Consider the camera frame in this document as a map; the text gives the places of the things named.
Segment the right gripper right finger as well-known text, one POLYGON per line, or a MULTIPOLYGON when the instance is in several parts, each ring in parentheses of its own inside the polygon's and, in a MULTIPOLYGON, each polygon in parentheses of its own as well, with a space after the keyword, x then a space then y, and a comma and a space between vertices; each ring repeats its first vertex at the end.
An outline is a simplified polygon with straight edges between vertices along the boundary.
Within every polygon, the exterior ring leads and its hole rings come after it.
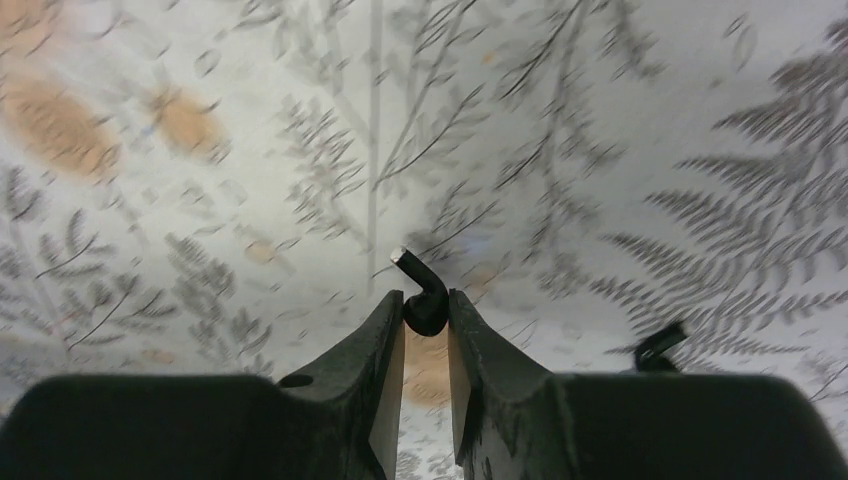
POLYGON ((555 373, 449 303, 454 456, 468 479, 843 479, 827 426, 765 375, 555 373))

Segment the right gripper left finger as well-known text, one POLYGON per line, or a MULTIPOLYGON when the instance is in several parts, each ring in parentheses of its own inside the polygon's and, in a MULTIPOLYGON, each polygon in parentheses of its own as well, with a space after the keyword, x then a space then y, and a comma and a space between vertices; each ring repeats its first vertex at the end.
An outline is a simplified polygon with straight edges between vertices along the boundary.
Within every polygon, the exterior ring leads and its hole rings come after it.
POLYGON ((77 374, 28 389, 1 429, 5 479, 391 479, 403 295, 282 379, 77 374))

